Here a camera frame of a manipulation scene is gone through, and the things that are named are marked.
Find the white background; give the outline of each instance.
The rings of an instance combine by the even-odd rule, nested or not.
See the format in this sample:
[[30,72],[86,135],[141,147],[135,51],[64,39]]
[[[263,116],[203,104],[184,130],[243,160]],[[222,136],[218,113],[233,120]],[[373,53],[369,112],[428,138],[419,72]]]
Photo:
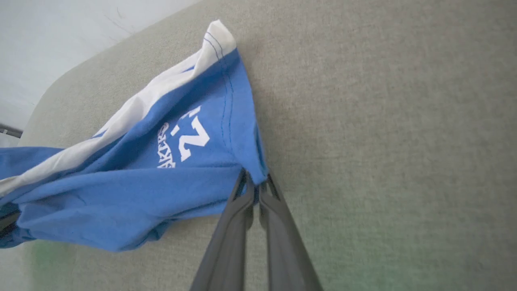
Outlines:
[[61,75],[199,0],[3,0],[0,124],[23,130]]

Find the garment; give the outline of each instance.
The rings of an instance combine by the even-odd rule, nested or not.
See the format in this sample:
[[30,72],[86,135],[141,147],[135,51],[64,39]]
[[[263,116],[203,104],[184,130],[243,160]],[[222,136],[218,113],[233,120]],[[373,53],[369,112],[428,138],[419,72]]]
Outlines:
[[242,167],[255,184],[267,176],[248,77],[220,21],[200,51],[153,79],[92,138],[0,153],[0,207],[21,211],[3,248],[46,239],[134,249],[173,221],[220,213]]

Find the textured cloth surface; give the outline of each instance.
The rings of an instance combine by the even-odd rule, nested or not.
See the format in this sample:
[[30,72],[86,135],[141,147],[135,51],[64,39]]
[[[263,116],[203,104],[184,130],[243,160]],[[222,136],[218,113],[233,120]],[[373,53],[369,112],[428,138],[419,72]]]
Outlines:
[[[516,5],[204,1],[66,73],[20,145],[93,135],[221,19],[248,72],[268,165],[326,290],[511,290]],[[28,243],[14,249],[24,265],[11,265],[37,290],[187,290],[216,222],[179,223],[122,254]],[[264,239],[255,220],[247,290],[267,288]]]

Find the folded cloth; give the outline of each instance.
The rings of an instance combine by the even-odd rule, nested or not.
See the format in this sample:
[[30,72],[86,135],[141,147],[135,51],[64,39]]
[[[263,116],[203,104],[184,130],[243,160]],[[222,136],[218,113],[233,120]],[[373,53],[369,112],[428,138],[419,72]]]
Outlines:
[[0,154],[0,214],[21,211],[2,248],[46,239],[135,249],[175,220],[222,212],[242,167],[255,184],[267,176],[248,77],[220,21],[197,53],[154,78],[92,138]]

